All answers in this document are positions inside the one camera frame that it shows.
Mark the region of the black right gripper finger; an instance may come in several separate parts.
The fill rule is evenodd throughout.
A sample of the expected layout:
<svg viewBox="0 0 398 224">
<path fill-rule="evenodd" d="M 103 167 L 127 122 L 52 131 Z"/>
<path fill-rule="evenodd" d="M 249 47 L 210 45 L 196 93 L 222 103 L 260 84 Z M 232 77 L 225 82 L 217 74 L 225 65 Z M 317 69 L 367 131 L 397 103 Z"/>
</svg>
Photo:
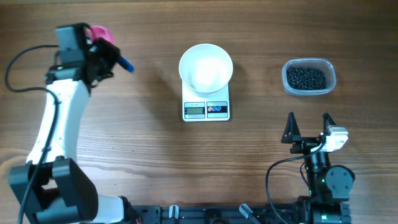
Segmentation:
<svg viewBox="0 0 398 224">
<path fill-rule="evenodd" d="M 301 133 L 293 112 L 290 112 L 287 117 L 287 124 L 281 138 L 281 143 L 292 144 L 301 141 Z"/>
<path fill-rule="evenodd" d="M 323 132 L 325 134 L 330 134 L 331 130 L 336 126 L 336 123 L 333 121 L 333 119 L 328 113 L 324 113 L 322 117 L 323 117 Z"/>
</svg>

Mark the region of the pink scoop blue handle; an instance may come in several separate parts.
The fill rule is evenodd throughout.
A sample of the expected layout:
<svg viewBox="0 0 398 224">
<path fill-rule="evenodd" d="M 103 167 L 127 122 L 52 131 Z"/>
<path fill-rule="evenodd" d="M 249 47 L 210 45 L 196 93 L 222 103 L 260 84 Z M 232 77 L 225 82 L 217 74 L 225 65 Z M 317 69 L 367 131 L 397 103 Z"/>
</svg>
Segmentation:
<svg viewBox="0 0 398 224">
<path fill-rule="evenodd" d="M 103 26 L 91 26 L 89 28 L 90 41 L 93 43 L 95 40 L 100 38 L 115 44 L 113 33 L 106 27 Z M 118 64 L 128 72 L 132 73 L 134 71 L 134 66 L 127 61 L 122 55 L 118 59 Z"/>
</svg>

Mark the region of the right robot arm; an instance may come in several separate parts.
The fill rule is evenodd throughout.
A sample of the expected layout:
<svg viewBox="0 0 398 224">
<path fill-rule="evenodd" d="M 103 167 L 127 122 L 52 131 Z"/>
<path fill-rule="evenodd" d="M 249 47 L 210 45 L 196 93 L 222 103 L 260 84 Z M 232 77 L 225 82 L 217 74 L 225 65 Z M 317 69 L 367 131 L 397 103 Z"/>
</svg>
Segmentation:
<svg viewBox="0 0 398 224">
<path fill-rule="evenodd" d="M 348 130 L 338 126 L 328 113 L 323 114 L 323 132 L 317 137 L 303 137 L 293 112 L 281 142 L 291 144 L 292 154 L 305 156 L 309 196 L 299 196 L 293 214 L 284 217 L 293 223 L 351 223 L 347 201 L 355 180 L 354 172 L 342 165 L 331 165 L 329 154 L 341 149 L 348 140 Z"/>
</svg>

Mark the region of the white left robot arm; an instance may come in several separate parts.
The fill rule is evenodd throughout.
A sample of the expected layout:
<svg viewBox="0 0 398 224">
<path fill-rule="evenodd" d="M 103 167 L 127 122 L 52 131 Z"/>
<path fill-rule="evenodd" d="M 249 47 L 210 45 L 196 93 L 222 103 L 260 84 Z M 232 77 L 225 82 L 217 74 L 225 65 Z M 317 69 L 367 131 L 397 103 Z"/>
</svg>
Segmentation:
<svg viewBox="0 0 398 224">
<path fill-rule="evenodd" d="M 18 222 L 135 223 L 125 197 L 100 195 L 76 163 L 80 120 L 93 81 L 113 76 L 120 50 L 104 39 L 92 44 L 61 43 L 59 65 L 46 75 L 44 116 L 23 166 L 13 167 L 9 185 L 21 207 Z"/>
</svg>

